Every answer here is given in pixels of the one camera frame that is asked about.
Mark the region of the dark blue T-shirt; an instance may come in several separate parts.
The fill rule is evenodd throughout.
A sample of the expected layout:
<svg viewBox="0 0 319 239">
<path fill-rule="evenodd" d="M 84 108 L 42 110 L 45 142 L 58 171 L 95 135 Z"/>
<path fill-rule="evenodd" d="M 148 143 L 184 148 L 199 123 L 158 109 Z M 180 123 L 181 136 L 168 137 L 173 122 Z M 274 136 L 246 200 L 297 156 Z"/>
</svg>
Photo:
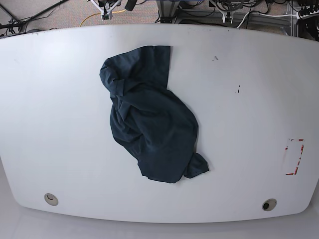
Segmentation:
<svg viewBox="0 0 319 239">
<path fill-rule="evenodd" d="M 114 140 L 150 180 L 176 183 L 209 171 L 195 151 L 198 122 L 168 89 L 170 46 L 143 46 L 105 60 L 100 78 L 112 101 Z"/>
</svg>

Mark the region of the white power strip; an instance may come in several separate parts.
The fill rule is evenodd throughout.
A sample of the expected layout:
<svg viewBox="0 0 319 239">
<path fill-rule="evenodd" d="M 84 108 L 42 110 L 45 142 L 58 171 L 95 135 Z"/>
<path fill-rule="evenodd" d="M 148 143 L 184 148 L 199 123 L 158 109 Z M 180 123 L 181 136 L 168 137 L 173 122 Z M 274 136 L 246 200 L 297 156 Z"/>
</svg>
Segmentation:
<svg viewBox="0 0 319 239">
<path fill-rule="evenodd" d="M 297 19 L 307 19 L 314 16 L 319 15 L 319 6 L 318 5 L 310 5 L 302 8 L 298 14 Z"/>
</svg>

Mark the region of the black tripod stand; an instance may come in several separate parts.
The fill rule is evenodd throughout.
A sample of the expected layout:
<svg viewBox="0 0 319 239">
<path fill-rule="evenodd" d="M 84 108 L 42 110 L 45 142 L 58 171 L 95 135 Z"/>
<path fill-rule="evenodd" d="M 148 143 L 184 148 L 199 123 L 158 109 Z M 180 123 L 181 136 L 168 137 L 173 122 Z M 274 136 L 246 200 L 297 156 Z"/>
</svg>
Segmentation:
<svg viewBox="0 0 319 239">
<path fill-rule="evenodd" d="M 67 2 L 68 0 L 59 0 L 40 12 L 27 17 L 18 17 L 1 3 L 0 11 L 5 13 L 9 20 L 7 23 L 0 23 L 0 38 L 27 33 L 27 29 L 31 23 L 50 17 L 57 9 Z"/>
</svg>

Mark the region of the aluminium frame post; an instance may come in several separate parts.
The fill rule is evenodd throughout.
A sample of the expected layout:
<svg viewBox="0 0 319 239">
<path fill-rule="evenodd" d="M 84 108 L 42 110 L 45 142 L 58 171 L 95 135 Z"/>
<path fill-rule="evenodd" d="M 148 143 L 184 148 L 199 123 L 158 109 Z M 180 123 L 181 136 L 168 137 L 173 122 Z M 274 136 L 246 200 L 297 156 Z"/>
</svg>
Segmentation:
<svg viewBox="0 0 319 239">
<path fill-rule="evenodd" d="M 173 23 L 176 17 L 176 10 L 179 6 L 179 0 L 157 0 L 160 23 Z"/>
</svg>

